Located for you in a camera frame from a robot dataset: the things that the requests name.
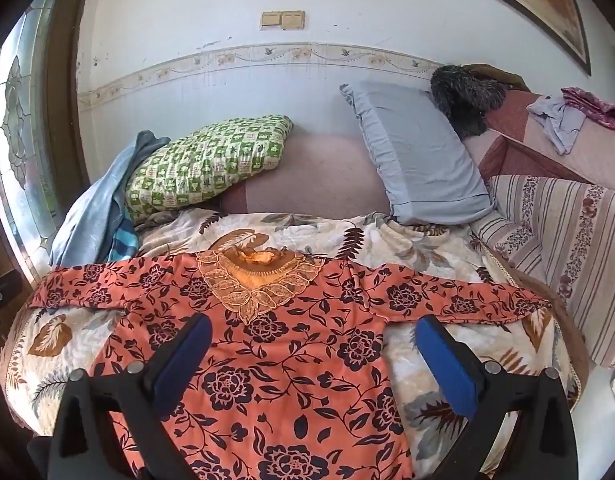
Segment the orange floral blouse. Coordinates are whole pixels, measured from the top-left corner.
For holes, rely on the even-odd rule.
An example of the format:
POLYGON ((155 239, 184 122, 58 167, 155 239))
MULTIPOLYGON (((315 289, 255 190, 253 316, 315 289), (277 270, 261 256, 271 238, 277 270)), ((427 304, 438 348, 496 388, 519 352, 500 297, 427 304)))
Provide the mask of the orange floral blouse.
POLYGON ((40 309, 118 310, 98 374, 147 360, 197 313, 211 347, 164 426, 201 479, 409 479, 411 451, 383 359, 385 328, 513 323, 527 289, 265 249, 61 268, 40 309))

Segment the leaf print fleece blanket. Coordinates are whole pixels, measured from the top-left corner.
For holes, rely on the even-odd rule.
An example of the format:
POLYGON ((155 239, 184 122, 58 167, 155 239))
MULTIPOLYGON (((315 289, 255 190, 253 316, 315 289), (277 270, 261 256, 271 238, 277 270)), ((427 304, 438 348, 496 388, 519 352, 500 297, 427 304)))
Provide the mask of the leaf print fleece blanket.
MULTIPOLYGON (((199 208, 155 214, 134 258, 227 249, 289 250, 308 257, 352 261, 370 269, 396 264, 436 278, 535 292, 521 281, 509 281, 468 228, 400 226, 377 212, 351 220, 303 214, 218 214, 199 208)), ((0 353, 0 382, 18 418, 36 434, 48 436, 73 370, 114 374, 96 373, 94 363, 121 312, 69 307, 44 310, 31 306, 34 293, 15 318, 0 353)), ((546 301, 546 308, 517 322, 443 324, 479 359, 496 361, 510 374, 537 376, 547 367, 554 368, 569 402, 575 403, 587 376, 585 345, 569 315, 546 292, 535 293, 546 301)), ((416 348, 414 331, 419 320, 389 323, 382 349, 411 451, 414 474, 410 479, 432 474, 467 422, 452 411, 416 348)))

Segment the teal striped knit garment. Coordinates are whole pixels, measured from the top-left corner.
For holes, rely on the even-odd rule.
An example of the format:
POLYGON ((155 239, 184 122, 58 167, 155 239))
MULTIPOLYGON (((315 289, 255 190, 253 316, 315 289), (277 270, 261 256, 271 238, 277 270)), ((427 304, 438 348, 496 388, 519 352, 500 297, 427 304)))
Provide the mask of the teal striped knit garment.
POLYGON ((122 224, 112 237, 112 245, 107 261, 122 261, 133 258, 138 250, 138 237, 132 223, 122 224))

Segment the light blue knit sweater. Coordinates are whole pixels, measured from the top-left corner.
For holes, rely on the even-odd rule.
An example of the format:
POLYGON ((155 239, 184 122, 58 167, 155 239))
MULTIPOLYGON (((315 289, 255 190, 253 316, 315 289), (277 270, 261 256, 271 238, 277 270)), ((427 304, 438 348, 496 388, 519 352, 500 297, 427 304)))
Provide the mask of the light blue knit sweater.
POLYGON ((158 138, 149 130, 138 133, 104 175, 74 202, 50 248, 53 268, 108 262, 114 232, 122 224, 134 226, 125 200, 130 177, 142 162, 169 142, 169 138, 158 138))

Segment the striped floral bedding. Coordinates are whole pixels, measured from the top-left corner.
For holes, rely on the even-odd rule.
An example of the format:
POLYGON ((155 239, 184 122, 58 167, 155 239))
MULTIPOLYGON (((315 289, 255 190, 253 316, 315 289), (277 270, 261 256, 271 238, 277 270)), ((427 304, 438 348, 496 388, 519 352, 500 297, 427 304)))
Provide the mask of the striped floral bedding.
POLYGON ((519 174, 495 176, 487 188, 495 209, 472 231, 555 292, 593 362, 615 367, 615 191, 519 174))

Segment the green checkered pillow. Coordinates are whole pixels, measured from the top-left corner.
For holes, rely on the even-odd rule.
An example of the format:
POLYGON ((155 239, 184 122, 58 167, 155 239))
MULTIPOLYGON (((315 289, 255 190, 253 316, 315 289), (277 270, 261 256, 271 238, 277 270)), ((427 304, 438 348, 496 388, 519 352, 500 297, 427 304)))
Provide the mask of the green checkered pillow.
POLYGON ((148 156, 132 173, 125 202, 134 222, 211 200, 280 164, 294 123, 285 115, 232 118, 205 126, 148 156))

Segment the pink quilted mattress cover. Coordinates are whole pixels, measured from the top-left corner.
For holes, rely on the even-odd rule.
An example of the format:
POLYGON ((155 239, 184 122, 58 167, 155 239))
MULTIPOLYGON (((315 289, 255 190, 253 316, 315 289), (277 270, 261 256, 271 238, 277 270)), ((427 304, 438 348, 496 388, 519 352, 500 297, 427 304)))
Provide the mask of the pink quilted mattress cover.
POLYGON ((286 212, 347 219, 390 211, 385 187, 358 134, 292 133, 276 169, 231 186, 218 202, 229 214, 286 212))

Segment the grey blue pillow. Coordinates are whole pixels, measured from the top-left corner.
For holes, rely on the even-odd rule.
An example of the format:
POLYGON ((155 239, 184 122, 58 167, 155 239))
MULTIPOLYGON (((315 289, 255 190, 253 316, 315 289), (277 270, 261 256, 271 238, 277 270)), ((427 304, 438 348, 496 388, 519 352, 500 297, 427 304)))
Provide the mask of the grey blue pillow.
POLYGON ((402 226, 460 226, 494 209, 480 171, 425 91, 360 81, 340 92, 402 226))

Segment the grey crumpled garment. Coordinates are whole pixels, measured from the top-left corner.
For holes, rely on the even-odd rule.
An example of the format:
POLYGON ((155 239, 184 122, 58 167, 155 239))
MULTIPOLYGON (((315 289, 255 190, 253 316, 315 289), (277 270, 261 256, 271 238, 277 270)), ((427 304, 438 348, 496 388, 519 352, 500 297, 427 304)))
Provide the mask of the grey crumpled garment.
POLYGON ((542 128, 559 155, 570 154, 586 116, 568 105, 562 96, 540 96, 527 111, 542 128))

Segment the stained glass window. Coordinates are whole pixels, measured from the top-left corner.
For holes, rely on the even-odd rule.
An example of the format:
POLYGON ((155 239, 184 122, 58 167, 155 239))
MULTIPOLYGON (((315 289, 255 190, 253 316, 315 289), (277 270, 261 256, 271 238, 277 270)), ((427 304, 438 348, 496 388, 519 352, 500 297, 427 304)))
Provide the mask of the stained glass window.
POLYGON ((54 3, 33 0, 0 50, 0 219, 32 284, 50 270, 50 246, 61 224, 44 96, 54 3))

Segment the maroon floral garment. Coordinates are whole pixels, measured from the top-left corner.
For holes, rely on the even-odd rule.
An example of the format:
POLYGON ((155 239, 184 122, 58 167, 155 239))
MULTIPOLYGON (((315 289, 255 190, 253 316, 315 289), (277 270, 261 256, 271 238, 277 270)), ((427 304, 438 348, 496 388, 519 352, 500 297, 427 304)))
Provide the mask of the maroon floral garment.
POLYGON ((576 108, 598 125, 615 131, 615 105, 577 87, 561 89, 565 104, 576 108))

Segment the dark fuzzy cushion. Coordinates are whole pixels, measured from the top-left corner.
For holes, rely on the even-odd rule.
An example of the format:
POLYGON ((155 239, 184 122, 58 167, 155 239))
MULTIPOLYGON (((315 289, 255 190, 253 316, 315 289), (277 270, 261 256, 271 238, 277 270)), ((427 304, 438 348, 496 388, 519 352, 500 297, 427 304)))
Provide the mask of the dark fuzzy cushion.
POLYGON ((486 132, 485 114, 505 102, 504 84, 481 79, 458 65, 437 68, 430 79, 431 98, 460 140, 486 132))

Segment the brown wooden window frame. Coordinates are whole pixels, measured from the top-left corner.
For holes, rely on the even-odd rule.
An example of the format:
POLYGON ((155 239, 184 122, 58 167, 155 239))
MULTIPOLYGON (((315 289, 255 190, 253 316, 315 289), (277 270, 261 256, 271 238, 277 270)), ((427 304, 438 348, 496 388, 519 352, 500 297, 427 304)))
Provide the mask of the brown wooden window frame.
POLYGON ((44 120, 50 173, 66 214, 90 184, 79 125, 76 59, 85 0, 55 0, 46 39, 44 120))

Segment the beige wall switch plate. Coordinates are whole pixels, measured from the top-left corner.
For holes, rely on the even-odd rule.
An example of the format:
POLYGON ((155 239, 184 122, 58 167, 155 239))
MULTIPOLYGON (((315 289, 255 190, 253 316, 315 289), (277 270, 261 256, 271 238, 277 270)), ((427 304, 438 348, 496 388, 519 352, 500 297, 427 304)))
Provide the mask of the beige wall switch plate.
POLYGON ((262 29, 301 30, 306 26, 304 11, 268 11, 261 14, 262 29))

